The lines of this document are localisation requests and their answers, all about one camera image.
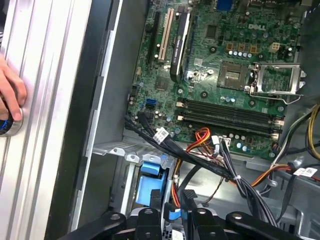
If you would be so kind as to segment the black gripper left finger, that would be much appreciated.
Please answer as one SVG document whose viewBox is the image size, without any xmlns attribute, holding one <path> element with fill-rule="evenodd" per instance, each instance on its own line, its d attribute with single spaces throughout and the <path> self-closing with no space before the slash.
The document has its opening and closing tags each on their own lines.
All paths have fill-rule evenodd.
<svg viewBox="0 0 320 240">
<path fill-rule="evenodd" d="M 150 206 L 134 209 L 129 217 L 106 212 L 97 219 L 64 235 L 63 240 L 161 240 L 161 194 L 153 189 Z"/>
</svg>

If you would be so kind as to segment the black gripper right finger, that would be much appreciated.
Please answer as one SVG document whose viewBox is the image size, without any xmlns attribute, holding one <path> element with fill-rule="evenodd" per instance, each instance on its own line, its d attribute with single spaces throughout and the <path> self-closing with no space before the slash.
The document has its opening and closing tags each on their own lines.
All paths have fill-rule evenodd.
<svg viewBox="0 0 320 240">
<path fill-rule="evenodd" d="M 225 219 L 211 208 L 198 208 L 194 190 L 180 194 L 181 219 L 187 240 L 296 240 L 297 236 L 251 215 L 234 211 Z"/>
</svg>

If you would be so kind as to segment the person's hand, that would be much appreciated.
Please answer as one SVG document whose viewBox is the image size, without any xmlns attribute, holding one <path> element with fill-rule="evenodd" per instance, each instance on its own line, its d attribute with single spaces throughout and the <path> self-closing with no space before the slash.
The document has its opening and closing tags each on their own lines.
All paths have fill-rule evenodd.
<svg viewBox="0 0 320 240">
<path fill-rule="evenodd" d="M 15 121 L 23 118 L 21 107 L 25 104 L 27 90 L 24 82 L 8 66 L 4 56 L 0 55 L 0 119 L 7 120 L 9 114 Z"/>
</svg>

